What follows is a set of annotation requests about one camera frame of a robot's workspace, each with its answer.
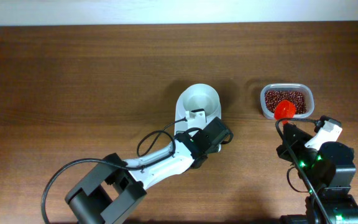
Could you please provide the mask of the orange measuring scoop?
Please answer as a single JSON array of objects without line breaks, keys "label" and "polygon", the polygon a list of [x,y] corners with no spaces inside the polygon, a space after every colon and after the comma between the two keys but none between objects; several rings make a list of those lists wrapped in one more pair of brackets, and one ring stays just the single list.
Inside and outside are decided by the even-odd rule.
[{"label": "orange measuring scoop", "polygon": [[279,102],[274,111],[274,118],[280,120],[283,118],[293,118],[296,113],[295,105],[288,100]]}]

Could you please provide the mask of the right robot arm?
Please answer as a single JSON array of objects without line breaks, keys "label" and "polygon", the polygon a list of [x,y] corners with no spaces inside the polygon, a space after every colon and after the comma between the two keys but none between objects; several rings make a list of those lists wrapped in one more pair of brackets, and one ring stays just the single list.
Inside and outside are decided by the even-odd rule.
[{"label": "right robot arm", "polygon": [[275,123],[282,139],[279,158],[291,162],[306,187],[306,213],[283,215],[280,223],[358,223],[358,204],[349,193],[356,174],[354,150],[338,142],[342,124],[329,117],[311,120],[312,136],[295,125],[295,118]]}]

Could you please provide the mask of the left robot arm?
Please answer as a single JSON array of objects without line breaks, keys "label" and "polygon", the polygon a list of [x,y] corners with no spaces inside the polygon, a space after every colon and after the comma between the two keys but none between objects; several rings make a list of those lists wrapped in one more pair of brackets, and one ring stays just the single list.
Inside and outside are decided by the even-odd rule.
[{"label": "left robot arm", "polygon": [[106,156],[65,196],[78,223],[123,223],[160,181],[197,169],[208,154],[233,139],[218,117],[205,128],[190,128],[171,138],[163,149],[137,159]]}]

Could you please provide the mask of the white round bowl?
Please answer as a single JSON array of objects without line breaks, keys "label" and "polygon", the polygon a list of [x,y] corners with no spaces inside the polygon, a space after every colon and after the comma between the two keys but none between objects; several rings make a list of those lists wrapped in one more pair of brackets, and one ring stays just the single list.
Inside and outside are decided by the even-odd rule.
[{"label": "white round bowl", "polygon": [[213,119],[215,116],[221,118],[222,109],[217,91],[203,83],[189,86],[177,101],[177,112],[204,109],[206,117]]}]

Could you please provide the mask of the red adzuki beans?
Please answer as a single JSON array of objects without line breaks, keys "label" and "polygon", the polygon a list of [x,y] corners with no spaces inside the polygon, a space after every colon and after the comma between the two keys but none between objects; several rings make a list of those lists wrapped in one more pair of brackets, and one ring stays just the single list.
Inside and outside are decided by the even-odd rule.
[{"label": "red adzuki beans", "polygon": [[296,114],[304,114],[307,112],[305,96],[300,91],[276,91],[269,90],[265,92],[265,104],[267,109],[274,113],[278,104],[287,100],[294,104]]}]

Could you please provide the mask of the clear plastic food container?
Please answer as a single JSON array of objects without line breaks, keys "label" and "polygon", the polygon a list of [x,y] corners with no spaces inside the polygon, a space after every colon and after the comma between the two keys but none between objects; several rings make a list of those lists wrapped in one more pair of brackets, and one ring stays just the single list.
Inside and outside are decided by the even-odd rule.
[{"label": "clear plastic food container", "polygon": [[314,111],[314,98],[311,90],[299,83],[274,83],[265,86],[260,92],[260,104],[267,119],[289,113],[294,118],[307,118]]}]

